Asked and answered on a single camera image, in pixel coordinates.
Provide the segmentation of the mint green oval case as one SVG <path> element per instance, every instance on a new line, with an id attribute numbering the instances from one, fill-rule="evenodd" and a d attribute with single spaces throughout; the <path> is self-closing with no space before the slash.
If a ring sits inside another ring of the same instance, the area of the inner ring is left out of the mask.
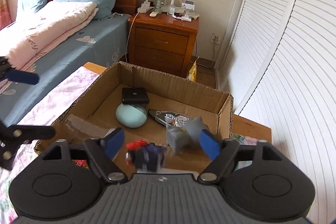
<path id="1" fill-rule="evenodd" d="M 128 128 L 139 128 L 147 121 L 147 112 L 141 105 L 120 104 L 116 109 L 116 118 Z"/>

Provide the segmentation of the grey rubber cat toy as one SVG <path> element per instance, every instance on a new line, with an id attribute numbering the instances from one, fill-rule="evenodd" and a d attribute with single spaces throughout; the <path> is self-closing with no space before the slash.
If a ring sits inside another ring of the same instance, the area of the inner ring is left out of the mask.
<path id="1" fill-rule="evenodd" d="M 201 117 L 187 119 L 182 126 L 166 126 L 166 143 L 174 155 L 179 155 L 184 147 L 197 148 L 200 146 L 199 137 L 203 130 L 209 127 Z"/>

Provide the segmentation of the black square box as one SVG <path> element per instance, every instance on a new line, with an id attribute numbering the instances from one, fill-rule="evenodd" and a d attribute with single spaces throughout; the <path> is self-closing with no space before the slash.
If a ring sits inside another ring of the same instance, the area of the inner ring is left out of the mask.
<path id="1" fill-rule="evenodd" d="M 124 105 L 146 105 L 150 102 L 144 88 L 122 88 L 121 100 Z"/>

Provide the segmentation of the red toy train car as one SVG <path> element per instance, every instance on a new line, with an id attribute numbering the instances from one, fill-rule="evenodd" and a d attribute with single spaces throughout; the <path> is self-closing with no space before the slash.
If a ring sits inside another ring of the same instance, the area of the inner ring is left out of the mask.
<path id="1" fill-rule="evenodd" d="M 72 160 L 72 162 L 79 167 L 85 168 L 85 169 L 89 169 L 89 166 L 87 164 L 86 160 Z"/>

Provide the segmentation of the pink floral quilt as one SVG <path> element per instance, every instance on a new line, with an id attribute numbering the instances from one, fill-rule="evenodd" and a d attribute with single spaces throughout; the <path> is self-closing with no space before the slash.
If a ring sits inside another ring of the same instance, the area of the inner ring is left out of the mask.
<path id="1" fill-rule="evenodd" d="M 1 30 L 1 56 L 15 69 L 33 73 L 39 59 L 86 27 L 97 12 L 94 2 L 51 1 Z"/>

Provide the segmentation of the brown cardboard box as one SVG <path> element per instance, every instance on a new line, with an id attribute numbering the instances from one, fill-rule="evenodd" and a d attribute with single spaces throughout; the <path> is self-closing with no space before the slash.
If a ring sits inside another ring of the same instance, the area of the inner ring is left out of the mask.
<path id="1" fill-rule="evenodd" d="M 167 145 L 166 127 L 147 115 L 139 128 L 119 123 L 116 109 L 122 104 L 122 88 L 144 88 L 149 97 L 149 109 L 186 114 L 190 119 L 201 117 L 211 133 L 219 139 L 232 136 L 233 97 L 213 88 L 160 71 L 119 62 L 107 68 L 90 87 L 53 122 L 56 131 L 51 140 L 41 140 L 35 146 L 42 153 L 52 142 L 65 139 L 69 144 L 81 144 L 90 137 L 104 137 L 109 129 L 123 128 L 125 142 L 144 140 Z"/>

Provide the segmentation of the yellow bag on floor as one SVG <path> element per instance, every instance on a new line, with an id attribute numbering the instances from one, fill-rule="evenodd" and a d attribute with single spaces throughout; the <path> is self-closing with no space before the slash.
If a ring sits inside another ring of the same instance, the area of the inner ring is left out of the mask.
<path id="1" fill-rule="evenodd" d="M 187 73 L 187 79 L 191 82 L 195 82 L 197 79 L 197 61 L 199 59 L 199 56 L 195 59 L 195 61 L 192 63 L 188 73 Z"/>

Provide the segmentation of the white louvered closet door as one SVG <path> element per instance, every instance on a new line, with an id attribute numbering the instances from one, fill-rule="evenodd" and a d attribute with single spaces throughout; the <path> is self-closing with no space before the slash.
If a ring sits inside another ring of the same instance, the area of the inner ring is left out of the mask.
<path id="1" fill-rule="evenodd" d="M 234 112 L 313 182 L 314 223 L 335 220 L 335 0 L 242 0 L 219 85 Z"/>

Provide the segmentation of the blue bed sheet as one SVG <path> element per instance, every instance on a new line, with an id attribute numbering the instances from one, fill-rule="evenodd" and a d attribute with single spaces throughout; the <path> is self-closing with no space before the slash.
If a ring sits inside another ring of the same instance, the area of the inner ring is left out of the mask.
<path id="1" fill-rule="evenodd" d="M 7 126 L 21 119 L 53 88 L 87 62 L 104 67 L 118 62 L 126 53 L 128 14 L 114 14 L 109 19 L 92 20 L 39 59 L 35 73 L 37 85 L 12 83 L 1 95 L 1 121 Z"/>

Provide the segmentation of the wooden nightstand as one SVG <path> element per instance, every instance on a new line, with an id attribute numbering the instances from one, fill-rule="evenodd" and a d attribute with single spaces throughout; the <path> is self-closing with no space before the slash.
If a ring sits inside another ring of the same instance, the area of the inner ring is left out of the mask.
<path id="1" fill-rule="evenodd" d="M 186 77 L 199 20 L 185 22 L 161 13 L 134 14 L 128 20 L 128 63 Z"/>

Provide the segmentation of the white power strip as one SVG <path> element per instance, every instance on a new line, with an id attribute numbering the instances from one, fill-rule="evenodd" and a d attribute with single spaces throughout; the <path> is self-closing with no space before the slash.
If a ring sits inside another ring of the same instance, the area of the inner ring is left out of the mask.
<path id="1" fill-rule="evenodd" d="M 138 13 L 145 14 L 151 10 L 150 2 L 146 1 L 141 4 L 141 6 L 137 9 Z"/>

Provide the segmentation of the white phone stand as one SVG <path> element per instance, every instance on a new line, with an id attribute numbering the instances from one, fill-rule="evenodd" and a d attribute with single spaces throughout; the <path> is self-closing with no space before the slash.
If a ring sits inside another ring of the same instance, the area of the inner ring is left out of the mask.
<path id="1" fill-rule="evenodd" d="M 181 8 L 185 9 L 185 13 L 182 15 L 182 20 L 186 22 L 191 22 L 190 12 L 194 11 L 195 5 L 191 0 L 185 0 L 181 4 Z"/>

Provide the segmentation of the clear spray bottle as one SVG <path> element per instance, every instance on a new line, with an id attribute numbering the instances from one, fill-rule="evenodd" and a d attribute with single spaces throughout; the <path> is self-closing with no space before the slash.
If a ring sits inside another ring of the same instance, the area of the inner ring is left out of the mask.
<path id="1" fill-rule="evenodd" d="M 171 16 L 174 16 L 174 14 L 175 14 L 174 0 L 171 0 L 171 3 L 168 6 L 168 14 L 171 15 Z"/>

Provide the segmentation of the white wall socket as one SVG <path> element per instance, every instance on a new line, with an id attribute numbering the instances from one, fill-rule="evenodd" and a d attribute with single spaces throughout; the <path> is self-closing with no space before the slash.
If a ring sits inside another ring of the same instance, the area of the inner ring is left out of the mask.
<path id="1" fill-rule="evenodd" d="M 221 39 L 220 35 L 212 34 L 210 42 L 212 42 L 213 44 L 219 44 L 220 39 Z"/>

